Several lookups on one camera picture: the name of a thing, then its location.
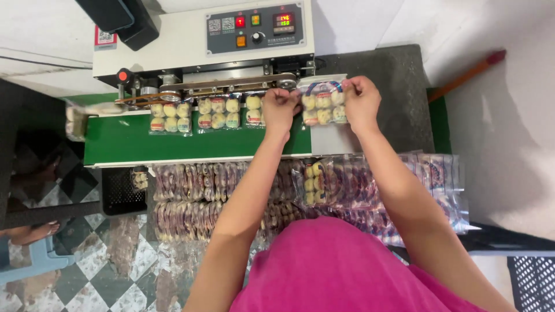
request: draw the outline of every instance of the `qr code sticker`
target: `qr code sticker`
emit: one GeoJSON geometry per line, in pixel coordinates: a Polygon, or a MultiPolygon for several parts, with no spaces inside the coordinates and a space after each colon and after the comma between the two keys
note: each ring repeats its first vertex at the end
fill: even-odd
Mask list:
{"type": "Polygon", "coordinates": [[[228,31],[230,29],[235,29],[235,21],[233,17],[226,17],[221,19],[222,29],[228,31]]]}
{"type": "Polygon", "coordinates": [[[208,21],[208,31],[218,32],[221,30],[221,19],[211,19],[208,21]]]}
{"type": "Polygon", "coordinates": [[[114,42],[114,34],[110,34],[107,32],[103,32],[100,29],[98,30],[98,44],[103,43],[112,43],[114,42]]]}

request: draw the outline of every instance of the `control panel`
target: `control panel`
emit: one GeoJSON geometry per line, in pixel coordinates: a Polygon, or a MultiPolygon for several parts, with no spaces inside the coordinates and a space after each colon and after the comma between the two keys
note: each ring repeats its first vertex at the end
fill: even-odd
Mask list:
{"type": "Polygon", "coordinates": [[[206,53],[304,45],[303,14],[300,2],[206,15],[206,53]]]}

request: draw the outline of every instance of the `light blue stool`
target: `light blue stool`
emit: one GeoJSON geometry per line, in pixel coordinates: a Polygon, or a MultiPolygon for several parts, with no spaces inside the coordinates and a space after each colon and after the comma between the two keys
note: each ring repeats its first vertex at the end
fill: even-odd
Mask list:
{"type": "Polygon", "coordinates": [[[52,236],[49,236],[29,245],[30,266],[14,268],[9,264],[8,240],[7,236],[0,238],[0,285],[63,269],[75,263],[75,257],[72,255],[59,256],[56,254],[52,236]]]}

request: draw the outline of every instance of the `pink shirt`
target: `pink shirt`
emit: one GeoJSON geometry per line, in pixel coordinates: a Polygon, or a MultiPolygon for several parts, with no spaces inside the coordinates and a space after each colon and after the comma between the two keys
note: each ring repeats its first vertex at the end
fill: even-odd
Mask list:
{"type": "Polygon", "coordinates": [[[289,225],[259,252],[230,311],[484,311],[377,238],[329,217],[289,225]]]}

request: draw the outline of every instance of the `black plastic crate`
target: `black plastic crate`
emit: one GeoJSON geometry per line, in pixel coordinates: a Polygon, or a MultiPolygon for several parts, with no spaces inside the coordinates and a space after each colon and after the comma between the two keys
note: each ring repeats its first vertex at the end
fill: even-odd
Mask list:
{"type": "Polygon", "coordinates": [[[131,181],[133,168],[103,168],[100,209],[106,218],[147,213],[147,191],[135,192],[131,181]]]}

